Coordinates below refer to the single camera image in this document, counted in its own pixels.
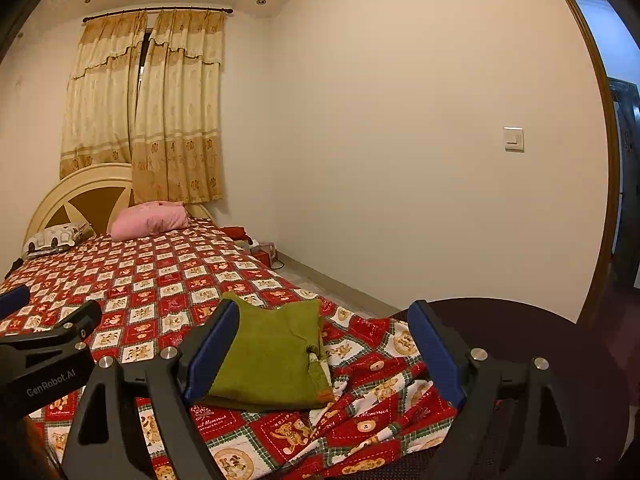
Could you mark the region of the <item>striped green orange knit sweater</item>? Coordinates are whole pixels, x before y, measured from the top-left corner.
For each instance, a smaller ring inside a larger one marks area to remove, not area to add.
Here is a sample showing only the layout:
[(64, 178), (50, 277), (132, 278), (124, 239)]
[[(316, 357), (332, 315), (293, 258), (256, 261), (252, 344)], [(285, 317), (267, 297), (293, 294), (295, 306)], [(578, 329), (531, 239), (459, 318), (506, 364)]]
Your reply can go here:
[(209, 364), (196, 367), (205, 391), (195, 400), (248, 412), (314, 410), (334, 401), (318, 299), (271, 310), (232, 292), (224, 298), (239, 307), (239, 329), (217, 374)]

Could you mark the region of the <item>white car print pillow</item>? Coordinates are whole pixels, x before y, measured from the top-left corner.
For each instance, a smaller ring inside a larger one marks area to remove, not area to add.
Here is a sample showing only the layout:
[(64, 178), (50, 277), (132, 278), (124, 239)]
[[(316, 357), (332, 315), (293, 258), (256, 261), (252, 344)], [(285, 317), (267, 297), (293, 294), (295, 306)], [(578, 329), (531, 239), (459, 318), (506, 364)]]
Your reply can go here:
[(68, 252), (94, 234), (96, 232), (88, 222), (70, 222), (49, 226), (26, 240), (22, 257), (30, 260)]

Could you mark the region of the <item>red patchwork bear bedspread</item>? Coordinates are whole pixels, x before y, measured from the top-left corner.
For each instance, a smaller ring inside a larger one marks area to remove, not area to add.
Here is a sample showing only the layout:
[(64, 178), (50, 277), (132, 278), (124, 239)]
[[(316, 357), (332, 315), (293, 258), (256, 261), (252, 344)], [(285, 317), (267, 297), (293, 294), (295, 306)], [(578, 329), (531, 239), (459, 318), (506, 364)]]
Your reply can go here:
[[(180, 344), (227, 292), (263, 309), (299, 307), (312, 298), (310, 290), (281, 278), (202, 219), (184, 230), (126, 242), (101, 235), (64, 254), (27, 261), (2, 289), (22, 285), (29, 303), (2, 322), (3, 335), (50, 330), (96, 300), (103, 318), (89, 340), (92, 354), (122, 363)], [(408, 326), (363, 318), (329, 299), (319, 306), (335, 394), (326, 408), (266, 414), (193, 409), (226, 477), (359, 474), (446, 437), (456, 412), (427, 379)]]

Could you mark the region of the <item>pink pillow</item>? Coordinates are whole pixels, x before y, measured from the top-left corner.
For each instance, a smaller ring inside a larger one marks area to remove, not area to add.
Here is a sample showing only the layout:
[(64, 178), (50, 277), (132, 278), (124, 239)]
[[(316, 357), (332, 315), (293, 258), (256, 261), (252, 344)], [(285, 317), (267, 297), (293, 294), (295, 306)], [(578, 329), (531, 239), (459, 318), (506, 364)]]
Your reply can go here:
[(116, 242), (186, 229), (190, 217), (183, 203), (146, 202), (123, 209), (107, 233)]

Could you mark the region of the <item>cream wooden headboard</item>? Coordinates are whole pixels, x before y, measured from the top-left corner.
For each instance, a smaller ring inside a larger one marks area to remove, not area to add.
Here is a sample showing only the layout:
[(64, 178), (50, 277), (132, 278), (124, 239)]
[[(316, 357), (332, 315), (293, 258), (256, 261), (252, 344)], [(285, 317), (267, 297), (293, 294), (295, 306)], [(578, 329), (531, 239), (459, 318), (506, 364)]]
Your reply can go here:
[(132, 166), (124, 162), (93, 165), (70, 174), (44, 196), (24, 240), (48, 226), (88, 222), (96, 234), (106, 233), (120, 212), (134, 204)]

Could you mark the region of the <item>beige window curtain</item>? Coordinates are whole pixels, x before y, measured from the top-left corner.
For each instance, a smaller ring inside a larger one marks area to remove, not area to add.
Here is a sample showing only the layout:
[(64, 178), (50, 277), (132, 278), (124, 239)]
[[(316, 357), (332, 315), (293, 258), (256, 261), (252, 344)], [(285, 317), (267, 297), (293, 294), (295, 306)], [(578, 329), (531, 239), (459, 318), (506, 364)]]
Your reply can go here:
[(124, 162), (138, 203), (220, 200), (224, 14), (169, 9), (86, 24), (66, 88), (60, 176)]

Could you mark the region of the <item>black curtain rod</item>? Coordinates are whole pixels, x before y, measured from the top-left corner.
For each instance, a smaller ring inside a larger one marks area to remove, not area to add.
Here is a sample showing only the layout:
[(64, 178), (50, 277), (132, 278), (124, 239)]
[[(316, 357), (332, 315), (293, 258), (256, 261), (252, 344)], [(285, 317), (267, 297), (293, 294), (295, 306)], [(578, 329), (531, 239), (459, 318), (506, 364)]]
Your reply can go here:
[(137, 8), (137, 9), (127, 9), (127, 10), (117, 10), (104, 12), (100, 14), (92, 14), (85, 16), (82, 18), (82, 22), (88, 23), (90, 21), (99, 20), (100, 18), (110, 18), (111, 16), (120, 15), (120, 14), (129, 14), (129, 13), (139, 13), (145, 12), (149, 13), (160, 13), (162, 11), (206, 11), (206, 12), (220, 12), (224, 14), (234, 14), (234, 9), (232, 8), (212, 8), (211, 6), (146, 6), (145, 8)]

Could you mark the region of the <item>white wall switch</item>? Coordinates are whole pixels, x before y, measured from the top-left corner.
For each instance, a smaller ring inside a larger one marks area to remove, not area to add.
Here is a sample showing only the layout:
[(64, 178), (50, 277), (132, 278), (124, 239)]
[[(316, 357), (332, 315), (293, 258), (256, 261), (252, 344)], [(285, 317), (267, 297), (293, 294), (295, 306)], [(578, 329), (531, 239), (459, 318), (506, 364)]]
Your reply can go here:
[(524, 129), (521, 127), (503, 128), (504, 149), (507, 152), (524, 152)]

